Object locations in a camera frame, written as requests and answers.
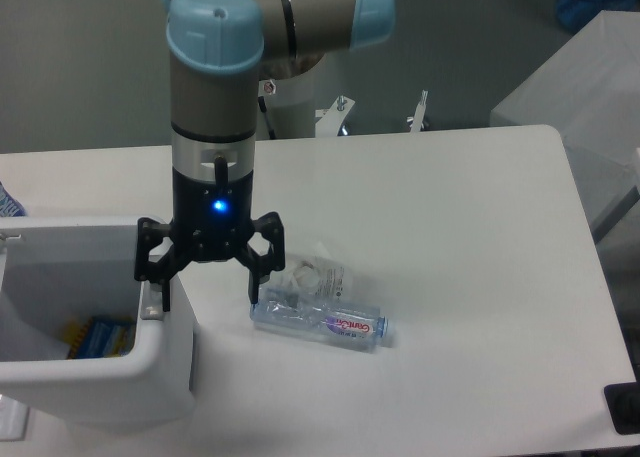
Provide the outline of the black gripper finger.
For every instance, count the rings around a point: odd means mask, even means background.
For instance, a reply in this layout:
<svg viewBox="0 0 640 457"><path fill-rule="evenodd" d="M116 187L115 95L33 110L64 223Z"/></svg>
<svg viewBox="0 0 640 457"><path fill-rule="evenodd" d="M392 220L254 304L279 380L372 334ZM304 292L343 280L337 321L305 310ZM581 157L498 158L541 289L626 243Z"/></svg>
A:
<svg viewBox="0 0 640 457"><path fill-rule="evenodd" d="M249 244L258 233L269 243L264 255L257 253ZM256 220L244 222L237 233L237 243L233 257L249 271L248 297L251 305L258 303L259 286L268 281L272 272L285 267L285 232L277 212L269 212Z"/></svg>
<svg viewBox="0 0 640 457"><path fill-rule="evenodd" d="M160 257L152 257L152 251L165 239L171 243L169 249ZM186 268L194 255L195 241L181 234L173 221L161 223L150 217L137 220L134 278L160 286L164 312L171 311L171 280Z"/></svg>

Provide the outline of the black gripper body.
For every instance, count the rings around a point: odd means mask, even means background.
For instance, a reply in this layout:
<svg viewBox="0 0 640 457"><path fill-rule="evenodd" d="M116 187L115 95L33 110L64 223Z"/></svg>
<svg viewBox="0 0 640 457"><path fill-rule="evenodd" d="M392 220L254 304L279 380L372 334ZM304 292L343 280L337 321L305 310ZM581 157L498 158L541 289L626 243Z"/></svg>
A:
<svg viewBox="0 0 640 457"><path fill-rule="evenodd" d="M216 157L211 181L193 180L174 171L171 259L177 264L236 259L253 264L249 248L255 232L251 219L253 174L233 180L228 161Z"/></svg>

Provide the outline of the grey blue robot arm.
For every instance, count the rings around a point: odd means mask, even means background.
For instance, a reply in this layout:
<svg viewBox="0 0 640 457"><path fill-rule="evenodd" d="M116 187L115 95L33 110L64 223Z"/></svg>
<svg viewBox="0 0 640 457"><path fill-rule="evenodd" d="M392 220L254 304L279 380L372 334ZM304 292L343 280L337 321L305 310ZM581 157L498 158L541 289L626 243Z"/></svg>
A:
<svg viewBox="0 0 640 457"><path fill-rule="evenodd" d="M251 215L261 66L389 38L395 0L166 0L173 216L137 224L134 275L171 309L193 262L236 260L248 296L285 265L283 223Z"/></svg>

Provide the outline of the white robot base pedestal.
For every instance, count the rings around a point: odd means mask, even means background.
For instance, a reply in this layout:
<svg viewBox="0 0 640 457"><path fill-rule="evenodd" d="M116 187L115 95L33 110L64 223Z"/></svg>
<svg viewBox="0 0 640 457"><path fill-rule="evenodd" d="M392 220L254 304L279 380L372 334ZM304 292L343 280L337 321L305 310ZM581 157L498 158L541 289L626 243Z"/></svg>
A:
<svg viewBox="0 0 640 457"><path fill-rule="evenodd" d="M325 55L262 64L256 139L283 140L315 136L315 83Z"/></svg>

